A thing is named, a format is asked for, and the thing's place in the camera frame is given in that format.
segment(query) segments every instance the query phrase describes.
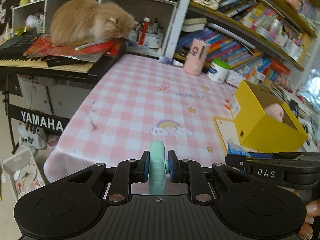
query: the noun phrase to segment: fluffy fur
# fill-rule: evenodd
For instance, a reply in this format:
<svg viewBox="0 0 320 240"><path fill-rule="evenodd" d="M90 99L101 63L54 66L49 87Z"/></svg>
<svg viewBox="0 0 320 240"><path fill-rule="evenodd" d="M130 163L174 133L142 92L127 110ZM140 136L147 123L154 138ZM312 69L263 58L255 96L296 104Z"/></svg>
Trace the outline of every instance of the fluffy fur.
<svg viewBox="0 0 320 240"><path fill-rule="evenodd" d="M78 46L93 41L126 37L137 25L132 15L115 3L71 0L54 14L51 41L60 46Z"/></svg>

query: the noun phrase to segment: cat's head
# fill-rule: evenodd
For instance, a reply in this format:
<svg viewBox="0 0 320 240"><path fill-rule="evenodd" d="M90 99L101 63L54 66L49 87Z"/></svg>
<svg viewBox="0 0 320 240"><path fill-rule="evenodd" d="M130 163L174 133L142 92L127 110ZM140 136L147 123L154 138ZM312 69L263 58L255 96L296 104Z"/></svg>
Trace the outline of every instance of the cat's head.
<svg viewBox="0 0 320 240"><path fill-rule="evenodd" d="M131 14L118 5L109 3L103 6L98 19L101 23L101 35L104 38L127 37L132 28L138 24Z"/></svg>

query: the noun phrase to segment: table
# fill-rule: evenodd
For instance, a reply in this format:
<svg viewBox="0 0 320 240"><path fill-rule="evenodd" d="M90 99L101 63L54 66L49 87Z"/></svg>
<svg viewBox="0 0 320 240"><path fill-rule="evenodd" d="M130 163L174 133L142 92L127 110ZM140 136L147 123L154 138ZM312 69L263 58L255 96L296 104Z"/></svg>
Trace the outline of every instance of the table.
<svg viewBox="0 0 320 240"><path fill-rule="evenodd" d="M140 159L154 140L210 167L225 153L212 116L231 119L236 88L155 59L124 55L90 92L44 164L50 182L94 163Z"/></svg>

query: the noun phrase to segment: silver rivet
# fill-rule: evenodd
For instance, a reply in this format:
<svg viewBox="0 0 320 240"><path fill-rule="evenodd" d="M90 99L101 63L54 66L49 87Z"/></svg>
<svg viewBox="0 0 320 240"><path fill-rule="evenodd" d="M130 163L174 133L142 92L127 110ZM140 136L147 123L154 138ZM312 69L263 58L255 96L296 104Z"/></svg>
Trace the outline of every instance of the silver rivet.
<svg viewBox="0 0 320 240"><path fill-rule="evenodd" d="M201 202L208 202L211 200L211 196L208 194L199 194L196 199Z"/></svg>
<svg viewBox="0 0 320 240"><path fill-rule="evenodd" d="M109 200L112 202L118 202L124 199L124 196L121 194L112 194L109 196Z"/></svg>

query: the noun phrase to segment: tile floor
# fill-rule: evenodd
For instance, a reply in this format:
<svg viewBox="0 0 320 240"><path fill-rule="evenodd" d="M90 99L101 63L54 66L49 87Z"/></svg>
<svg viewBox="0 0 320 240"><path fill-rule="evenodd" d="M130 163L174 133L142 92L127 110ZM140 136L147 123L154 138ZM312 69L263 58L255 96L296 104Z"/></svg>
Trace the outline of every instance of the tile floor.
<svg viewBox="0 0 320 240"><path fill-rule="evenodd" d="M23 97L10 95L10 102L14 105L26 107ZM12 127L15 141L18 141L18 123L12 119ZM12 154L12 145L10 141L8 119L5 115L4 104L0 101L0 163L9 158ZM38 152L35 160L40 169L50 154L50 150L45 149ZM21 237L20 230L13 217L15 198L9 184L8 177L6 183L1 184L2 201L0 201L0 240L18 240Z"/></svg>

